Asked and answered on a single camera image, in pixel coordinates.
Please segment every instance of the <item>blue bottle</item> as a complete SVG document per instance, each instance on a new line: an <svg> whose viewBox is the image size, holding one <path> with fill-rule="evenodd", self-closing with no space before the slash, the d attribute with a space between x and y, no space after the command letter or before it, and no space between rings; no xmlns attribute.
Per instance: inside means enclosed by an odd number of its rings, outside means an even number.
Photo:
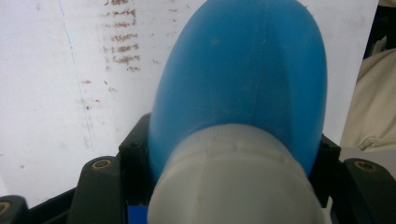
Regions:
<svg viewBox="0 0 396 224"><path fill-rule="evenodd" d="M322 133L326 60L294 0L208 0L180 34L157 90L148 159L157 181L184 138L240 123L282 142L309 175Z"/></svg>

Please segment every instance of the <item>faint pen line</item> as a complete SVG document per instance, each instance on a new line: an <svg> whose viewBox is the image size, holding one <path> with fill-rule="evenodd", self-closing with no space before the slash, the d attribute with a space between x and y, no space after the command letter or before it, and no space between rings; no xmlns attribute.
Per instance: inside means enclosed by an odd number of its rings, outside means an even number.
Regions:
<svg viewBox="0 0 396 224"><path fill-rule="evenodd" d="M62 16L64 17L64 8L62 7L61 0L59 0L59 7L61 8ZM82 88L81 88L81 83L79 81L78 71L77 71L77 68L76 68L76 60L75 60L75 56L74 56L73 45L72 45L72 42L70 40L70 34L67 31L65 22L64 22L64 31L66 32L67 40L69 41L70 53L72 54L75 75L76 75L76 78L77 78L77 81L78 81L79 96L80 96L80 99L81 99L81 103L83 103L84 102L84 98L82 97ZM90 136L91 149L94 150L93 142L92 142L92 132L91 132L90 125L88 123L87 111L85 110L85 106L84 105L82 105L82 107L83 107L82 111L84 111L85 122L86 122L87 129L88 129L88 135Z"/></svg>

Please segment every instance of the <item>white surface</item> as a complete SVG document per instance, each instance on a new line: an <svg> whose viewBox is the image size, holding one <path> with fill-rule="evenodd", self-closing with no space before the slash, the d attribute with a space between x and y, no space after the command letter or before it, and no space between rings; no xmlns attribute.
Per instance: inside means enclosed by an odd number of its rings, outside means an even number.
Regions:
<svg viewBox="0 0 396 224"><path fill-rule="evenodd" d="M148 223L324 223L305 172L271 134L242 124L193 133L176 148Z"/></svg>
<svg viewBox="0 0 396 224"><path fill-rule="evenodd" d="M167 56L203 2L0 0L0 176L7 193L42 203L73 188L85 162L115 155L151 110ZM376 1L302 2L328 58L324 132L339 142Z"/></svg>

